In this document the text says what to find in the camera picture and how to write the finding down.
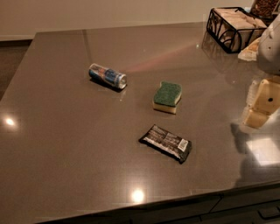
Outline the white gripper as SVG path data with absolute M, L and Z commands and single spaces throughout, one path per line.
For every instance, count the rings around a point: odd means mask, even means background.
M 263 32 L 257 50 L 257 65 L 267 74 L 280 75 L 280 15 Z M 280 108 L 280 77 L 253 80 L 243 112 L 243 124 L 261 128 Z

